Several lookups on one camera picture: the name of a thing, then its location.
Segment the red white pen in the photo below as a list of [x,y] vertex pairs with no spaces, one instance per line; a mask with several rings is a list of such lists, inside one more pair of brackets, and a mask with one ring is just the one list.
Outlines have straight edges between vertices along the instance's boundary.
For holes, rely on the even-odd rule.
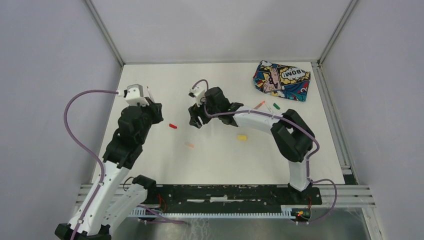
[[150,88],[147,86],[146,89],[147,89],[147,92],[148,92],[148,95],[149,95],[150,100],[154,103],[155,102],[154,96],[153,96]]

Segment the orange pen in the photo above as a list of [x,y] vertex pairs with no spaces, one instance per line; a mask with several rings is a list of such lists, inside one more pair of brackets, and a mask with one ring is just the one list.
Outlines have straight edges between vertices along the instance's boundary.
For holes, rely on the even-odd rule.
[[254,107],[255,110],[259,109],[265,102],[260,102],[257,106]]

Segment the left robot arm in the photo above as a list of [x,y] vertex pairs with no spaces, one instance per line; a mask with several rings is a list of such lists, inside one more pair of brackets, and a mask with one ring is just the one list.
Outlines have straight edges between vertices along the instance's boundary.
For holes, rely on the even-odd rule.
[[131,211],[157,198],[156,181],[138,175],[127,193],[112,203],[121,182],[143,151],[152,125],[163,121],[162,104],[130,105],[121,111],[118,128],[103,155],[102,169],[77,213],[60,223],[54,234],[61,240],[110,240]]

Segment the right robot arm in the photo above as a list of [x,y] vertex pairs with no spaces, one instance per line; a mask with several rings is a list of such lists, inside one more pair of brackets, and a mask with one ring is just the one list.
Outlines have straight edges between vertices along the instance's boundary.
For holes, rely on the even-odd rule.
[[295,204],[302,204],[309,198],[307,188],[312,183],[307,162],[320,145],[313,131],[295,110],[272,114],[239,102],[230,102],[219,87],[206,90],[193,86],[188,95],[195,99],[195,104],[188,109],[191,126],[199,129],[212,119],[219,119],[225,125],[270,134],[280,154],[288,160],[289,199]]

